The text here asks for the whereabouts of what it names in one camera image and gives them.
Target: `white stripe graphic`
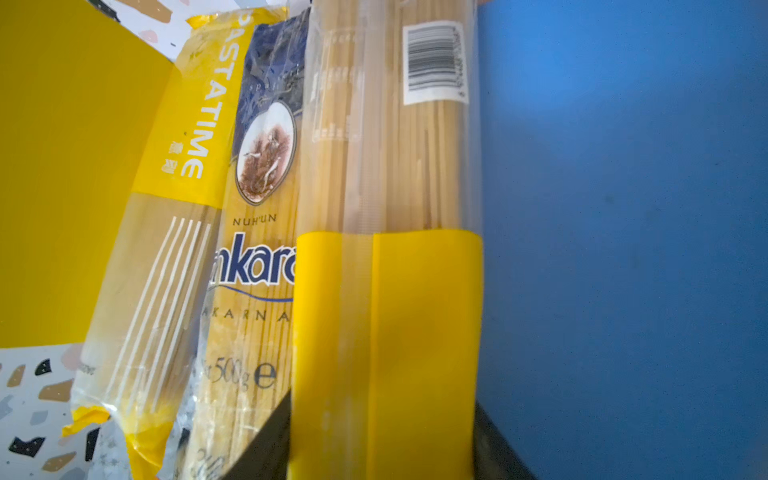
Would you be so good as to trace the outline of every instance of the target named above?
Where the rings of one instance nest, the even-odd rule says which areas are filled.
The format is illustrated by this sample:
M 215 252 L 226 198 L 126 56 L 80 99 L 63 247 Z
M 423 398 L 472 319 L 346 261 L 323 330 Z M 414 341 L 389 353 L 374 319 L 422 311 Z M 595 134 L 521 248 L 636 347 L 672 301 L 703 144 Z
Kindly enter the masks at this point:
M 176 280 L 176 271 L 179 268 L 179 260 L 181 260 L 181 254 L 184 252 L 184 246 L 187 245 L 187 239 L 190 236 L 193 223 L 193 220 L 189 221 L 189 224 L 187 225 L 187 232 L 184 234 L 181 245 L 179 245 L 179 250 L 176 252 L 174 267 L 170 270 L 170 278 L 168 279 L 168 283 L 165 286 L 163 299 L 160 301 L 160 308 L 157 309 L 157 315 L 154 317 L 152 330 L 149 334 L 149 341 L 144 345 L 144 353 L 141 354 L 141 360 L 138 363 L 140 375 L 134 377 L 134 388 L 131 390 L 131 398 L 128 400 L 128 405 L 126 407 L 127 409 L 130 409 L 133 406 L 136 395 L 142 389 L 149 387 L 149 384 L 144 383 L 144 374 L 147 372 L 147 357 L 149 356 L 150 350 L 153 348 L 154 339 L 157 336 L 157 331 L 160 329 L 160 318 L 163 316 L 163 311 L 165 311 L 165 303 L 168 301 L 168 293 L 170 292 L 170 288 L 174 285 L 174 280 Z
M 187 295 L 184 297 L 184 303 L 181 304 L 181 313 L 179 313 L 179 320 L 176 323 L 176 330 L 174 330 L 174 336 L 170 341 L 170 347 L 168 348 L 168 352 L 165 354 L 165 362 L 163 362 L 163 372 L 160 375 L 160 382 L 158 385 L 162 386 L 163 382 L 165 382 L 165 377 L 168 375 L 168 368 L 170 367 L 170 358 L 174 354 L 174 350 L 176 349 L 176 341 L 179 340 L 179 332 L 181 331 L 181 325 L 184 323 L 184 314 L 187 312 L 187 306 L 190 302 L 190 297 L 192 296 L 192 290 L 195 287 L 195 284 L 197 283 L 197 271 L 200 269 L 200 260 L 202 260 L 203 255 L 208 250 L 208 234 L 210 233 L 210 223 L 205 226 L 205 233 L 203 235 L 203 241 L 200 242 L 200 251 L 197 253 L 197 259 L 194 263 L 194 269 L 192 270 L 192 278 L 190 279 L 190 284 L 187 287 Z M 158 388 L 154 393 L 154 400 L 152 401 L 152 412 L 157 411 L 157 401 L 160 398 L 160 389 Z
M 154 374 L 157 371 L 157 364 L 160 363 L 160 355 L 163 352 L 163 345 L 165 345 L 165 339 L 168 337 L 168 332 L 170 331 L 171 325 L 174 323 L 174 313 L 176 312 L 176 304 L 179 301 L 179 296 L 181 295 L 181 287 L 184 286 L 184 281 L 187 278 L 187 270 L 190 266 L 190 260 L 192 260 L 192 252 L 194 251 L 195 244 L 197 242 L 197 235 L 200 233 L 200 225 L 202 225 L 202 222 L 197 222 L 197 227 L 194 229 L 194 235 L 192 236 L 192 242 L 190 243 L 189 250 L 187 251 L 187 258 L 184 259 L 184 269 L 181 271 L 181 278 L 179 279 L 179 283 L 176 286 L 176 292 L 174 293 L 174 301 L 170 305 L 170 309 L 168 310 L 168 316 L 165 319 L 165 324 L 163 325 L 163 334 L 160 336 L 160 342 L 157 344 L 157 351 L 154 354 L 154 360 L 152 361 L 152 368 L 149 372 L 149 379 L 147 380 L 147 383 L 144 385 L 144 388 L 142 389 L 142 400 L 141 400 L 141 406 L 139 407 L 139 411 L 143 412 L 144 408 L 147 406 L 147 397 L 149 397 L 150 389 L 152 388 L 152 380 L 154 380 Z M 160 383 L 157 385 L 157 390 L 159 391 L 162 388 L 163 384 Z
M 125 384 L 128 381 L 128 375 L 130 373 L 129 369 L 134 364 L 134 358 L 136 358 L 136 351 L 139 349 L 141 336 L 144 334 L 144 329 L 147 327 L 147 319 L 149 319 L 149 314 L 152 311 L 152 307 L 154 306 L 154 301 L 157 299 L 157 292 L 160 290 L 160 285 L 163 283 L 163 278 L 165 277 L 165 269 L 168 267 L 168 260 L 170 260 L 170 255 L 174 251 L 176 240 L 179 239 L 179 233 L 181 233 L 181 228 L 183 226 L 184 226 L 184 218 L 182 218 L 181 221 L 179 221 L 179 227 L 176 229 L 176 234 L 174 235 L 174 239 L 170 242 L 170 248 L 168 249 L 168 253 L 166 253 L 165 255 L 165 260 L 163 260 L 163 267 L 160 270 L 160 277 L 157 278 L 157 283 L 154 286 L 152 297 L 150 298 L 149 306 L 147 307 L 147 312 L 144 314 L 144 318 L 141 319 L 141 327 L 139 327 L 139 333 L 137 334 L 136 340 L 134 341 L 134 348 L 131 349 L 131 356 L 128 357 L 128 361 L 126 363 L 126 368 L 125 368 L 125 374 L 123 375 L 123 379 L 120 381 L 120 388 L 118 389 L 118 394 L 116 395 L 115 405 L 119 405 L 120 399 L 122 398 L 123 392 L 125 391 Z
M 168 231 L 165 233 L 165 238 L 163 239 L 163 243 L 160 245 L 160 249 L 157 251 L 157 255 L 154 258 L 154 262 L 152 263 L 152 268 L 149 270 L 149 275 L 147 276 L 147 282 L 144 284 L 144 289 L 141 291 L 141 296 L 139 297 L 139 303 L 136 305 L 136 310 L 134 311 L 134 317 L 131 319 L 131 326 L 128 327 L 128 333 L 125 336 L 125 340 L 123 341 L 123 346 L 120 348 L 120 354 L 118 355 L 118 360 L 114 364 L 114 370 L 112 370 L 112 377 L 109 379 L 109 383 L 107 384 L 107 390 L 104 392 L 104 397 L 106 399 L 109 398 L 109 392 L 112 390 L 112 386 L 114 385 L 114 381 L 118 376 L 118 370 L 120 369 L 121 362 L 123 361 L 123 355 L 125 355 L 125 349 L 128 347 L 128 342 L 131 341 L 131 334 L 134 332 L 134 327 L 136 326 L 136 319 L 139 317 L 139 312 L 141 311 L 141 306 L 144 305 L 144 298 L 147 295 L 147 290 L 149 290 L 149 285 L 152 283 L 152 277 L 154 276 L 154 271 L 157 268 L 157 262 L 160 261 L 160 256 L 163 254 L 163 250 L 165 250 L 165 245 L 168 243 L 168 238 L 170 237 L 170 232 L 174 229 L 174 225 L 176 224 L 176 217 L 173 218 L 173 220 L 170 221 L 170 226 L 168 227 Z

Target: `yellow label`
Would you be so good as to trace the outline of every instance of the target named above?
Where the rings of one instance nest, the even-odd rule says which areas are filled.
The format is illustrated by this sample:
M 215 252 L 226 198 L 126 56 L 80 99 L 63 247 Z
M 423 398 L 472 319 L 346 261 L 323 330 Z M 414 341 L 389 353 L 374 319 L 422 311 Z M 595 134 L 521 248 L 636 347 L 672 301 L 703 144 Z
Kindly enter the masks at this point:
M 107 420 L 109 420 L 109 411 L 104 407 L 78 407 L 72 412 L 72 425 L 62 428 L 61 436 L 74 435 L 92 423 L 101 425 Z
M 157 110 L 133 191 L 221 208 L 243 77 L 258 24 L 285 11 L 219 15 L 193 32 Z
M 472 478 L 482 240 L 298 239 L 289 478 Z
M 131 475 L 134 480 L 154 480 L 163 468 L 165 444 L 173 429 L 173 421 L 153 425 L 139 433 L 128 433 L 125 443 Z

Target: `blue wall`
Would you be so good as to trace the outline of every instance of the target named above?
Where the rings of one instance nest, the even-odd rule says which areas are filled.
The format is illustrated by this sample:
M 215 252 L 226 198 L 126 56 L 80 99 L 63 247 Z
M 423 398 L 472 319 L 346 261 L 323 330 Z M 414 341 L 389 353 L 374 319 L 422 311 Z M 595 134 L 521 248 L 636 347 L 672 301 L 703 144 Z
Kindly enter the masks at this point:
M 768 4 L 479 24 L 480 402 L 541 480 L 768 478 Z

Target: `plastic packaging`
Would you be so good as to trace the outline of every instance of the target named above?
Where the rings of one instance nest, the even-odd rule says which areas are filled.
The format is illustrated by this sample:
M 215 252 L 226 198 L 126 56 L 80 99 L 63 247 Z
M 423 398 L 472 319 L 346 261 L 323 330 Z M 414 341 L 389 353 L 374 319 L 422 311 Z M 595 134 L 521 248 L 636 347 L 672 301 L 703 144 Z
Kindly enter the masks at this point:
M 162 466 L 194 358 L 243 71 L 260 9 L 200 19 L 171 73 L 72 386 L 65 435 L 115 417 L 137 480 Z
M 259 25 L 240 49 L 232 161 L 201 317 L 203 376 L 181 478 L 223 475 L 290 387 L 308 19 Z
M 313 3 L 291 480 L 472 478 L 474 52 L 471 0 Z

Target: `white label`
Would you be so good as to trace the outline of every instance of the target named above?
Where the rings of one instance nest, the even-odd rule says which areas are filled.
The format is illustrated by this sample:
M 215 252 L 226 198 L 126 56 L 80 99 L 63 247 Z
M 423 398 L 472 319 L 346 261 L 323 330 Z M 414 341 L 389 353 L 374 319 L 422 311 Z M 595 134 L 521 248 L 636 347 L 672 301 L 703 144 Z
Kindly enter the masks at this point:
M 453 100 L 469 103 L 464 27 L 427 22 L 402 28 L 403 104 Z

